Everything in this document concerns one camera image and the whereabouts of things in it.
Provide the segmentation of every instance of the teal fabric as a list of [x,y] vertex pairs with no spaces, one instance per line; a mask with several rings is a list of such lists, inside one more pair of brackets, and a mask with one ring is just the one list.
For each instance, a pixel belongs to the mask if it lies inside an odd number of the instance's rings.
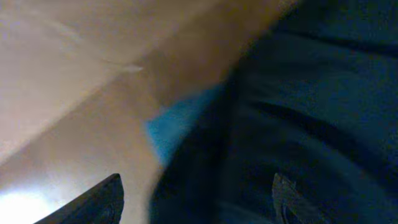
[[153,120],[146,122],[146,132],[152,148],[161,164],[166,165],[177,146],[194,126],[201,112],[207,107],[222,86],[189,96],[179,101]]

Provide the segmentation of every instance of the bright light spot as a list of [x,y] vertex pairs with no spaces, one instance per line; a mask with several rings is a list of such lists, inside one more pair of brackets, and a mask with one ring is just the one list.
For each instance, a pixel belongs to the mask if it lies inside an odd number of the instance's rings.
[[0,195],[0,223],[32,224],[49,215],[52,210],[39,194]]

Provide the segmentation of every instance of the person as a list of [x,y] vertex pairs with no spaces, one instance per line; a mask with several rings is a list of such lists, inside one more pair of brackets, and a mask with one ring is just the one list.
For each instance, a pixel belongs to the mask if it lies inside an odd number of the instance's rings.
[[398,2],[305,1],[179,145],[151,223],[398,223]]

